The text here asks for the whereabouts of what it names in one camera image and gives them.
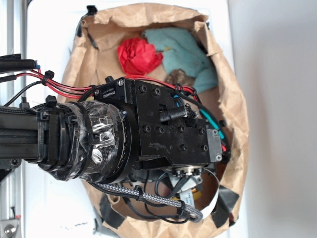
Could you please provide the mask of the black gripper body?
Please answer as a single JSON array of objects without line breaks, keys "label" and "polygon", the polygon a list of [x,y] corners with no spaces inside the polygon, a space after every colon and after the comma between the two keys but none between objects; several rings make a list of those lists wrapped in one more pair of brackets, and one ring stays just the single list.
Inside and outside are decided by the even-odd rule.
[{"label": "black gripper body", "polygon": [[122,77],[97,87],[94,98],[127,112],[127,149],[136,170],[213,168],[223,159],[218,129],[175,90]]}]

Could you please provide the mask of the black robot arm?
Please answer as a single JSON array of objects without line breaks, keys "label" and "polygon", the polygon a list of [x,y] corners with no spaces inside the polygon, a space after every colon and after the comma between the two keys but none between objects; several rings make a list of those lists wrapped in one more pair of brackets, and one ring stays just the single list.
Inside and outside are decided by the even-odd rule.
[{"label": "black robot arm", "polygon": [[228,140],[193,88],[120,78],[76,102],[0,109],[3,169],[22,160],[58,180],[117,183],[136,170],[182,176],[229,158]]}]

